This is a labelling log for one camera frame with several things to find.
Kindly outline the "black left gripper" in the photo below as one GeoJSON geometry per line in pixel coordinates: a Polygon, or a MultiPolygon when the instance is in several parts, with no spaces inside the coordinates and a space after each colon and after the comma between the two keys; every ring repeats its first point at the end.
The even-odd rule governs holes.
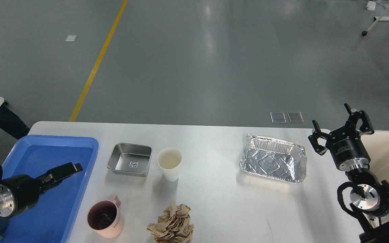
{"type": "Polygon", "coordinates": [[[80,163],[71,162],[46,171],[37,178],[16,175],[0,181],[0,217],[11,218],[33,208],[41,189],[52,189],[63,180],[83,171],[80,163]]]}

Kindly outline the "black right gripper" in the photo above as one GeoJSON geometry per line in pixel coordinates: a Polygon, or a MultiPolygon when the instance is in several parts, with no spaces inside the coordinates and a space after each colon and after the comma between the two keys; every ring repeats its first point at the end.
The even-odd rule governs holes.
{"type": "Polygon", "coordinates": [[[318,122],[312,120],[314,130],[308,139],[317,154],[322,156],[329,150],[336,168],[349,172],[355,168],[369,167],[371,158],[361,141],[361,135],[374,134],[375,130],[364,110],[352,109],[348,103],[344,103],[344,106],[349,114],[344,125],[347,131],[337,130],[330,134],[325,133],[321,131],[318,122]],[[326,144],[319,144],[320,138],[324,139],[326,144],[328,142],[328,147],[326,144]]]}

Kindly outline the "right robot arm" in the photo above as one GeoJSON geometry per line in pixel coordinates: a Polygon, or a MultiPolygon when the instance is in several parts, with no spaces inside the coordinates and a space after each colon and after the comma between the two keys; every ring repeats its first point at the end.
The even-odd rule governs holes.
{"type": "Polygon", "coordinates": [[[362,243],[389,243],[389,183],[379,181],[370,170],[371,158],[363,145],[363,135],[374,134],[364,110],[344,104],[349,117],[338,129],[325,133],[316,120],[308,140],[319,155],[330,152],[335,166],[348,178],[337,188],[341,209],[358,220],[362,243]]]}

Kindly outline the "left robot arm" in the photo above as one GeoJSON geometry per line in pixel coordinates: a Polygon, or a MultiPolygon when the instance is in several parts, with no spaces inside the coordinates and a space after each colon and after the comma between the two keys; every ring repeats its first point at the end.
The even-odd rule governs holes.
{"type": "Polygon", "coordinates": [[[82,171],[80,163],[66,163],[37,178],[20,174],[3,179],[3,168],[0,164],[0,217],[11,218],[33,208],[42,194],[82,171]]]}

